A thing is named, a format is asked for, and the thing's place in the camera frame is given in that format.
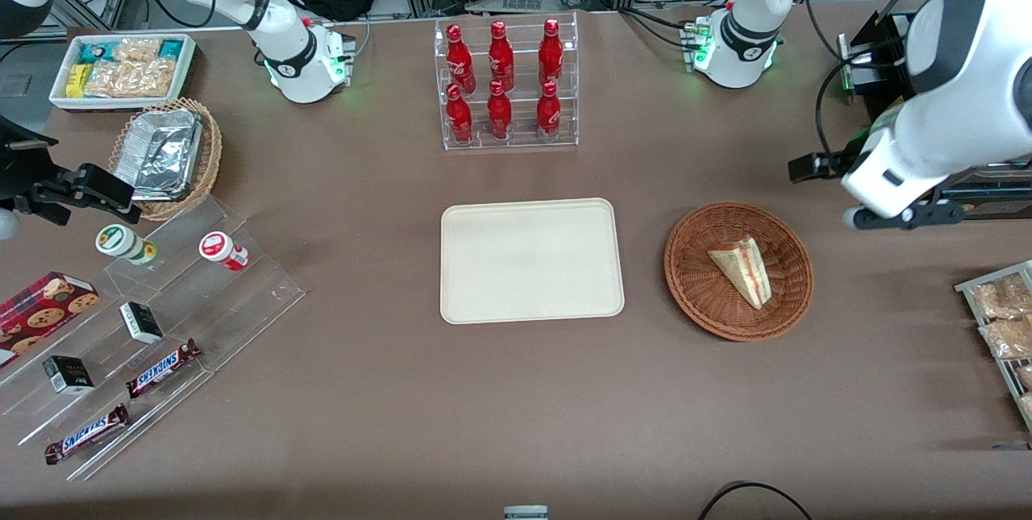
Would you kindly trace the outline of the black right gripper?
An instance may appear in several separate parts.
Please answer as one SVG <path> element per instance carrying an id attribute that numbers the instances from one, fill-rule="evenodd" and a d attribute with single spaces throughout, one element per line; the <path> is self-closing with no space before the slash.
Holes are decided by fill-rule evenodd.
<path id="1" fill-rule="evenodd" d="M 58 166 L 49 149 L 58 144 L 9 119 L 1 119 L 1 207 L 5 214 L 36 215 L 66 226 L 70 209 L 98 209 L 136 225 L 141 210 L 132 203 L 134 189 L 93 163 Z"/>

